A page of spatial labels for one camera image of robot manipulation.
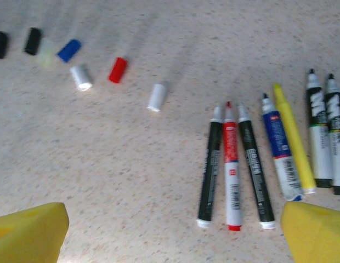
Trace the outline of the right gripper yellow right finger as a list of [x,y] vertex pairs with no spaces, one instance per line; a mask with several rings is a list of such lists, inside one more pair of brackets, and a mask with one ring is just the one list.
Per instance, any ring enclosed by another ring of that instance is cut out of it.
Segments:
[[281,228],[295,262],[340,262],[340,211],[287,202]]

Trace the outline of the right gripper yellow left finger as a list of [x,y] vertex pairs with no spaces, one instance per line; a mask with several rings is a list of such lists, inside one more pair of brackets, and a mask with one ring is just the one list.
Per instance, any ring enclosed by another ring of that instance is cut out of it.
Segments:
[[0,262],[57,262],[68,228],[61,202],[0,216]]

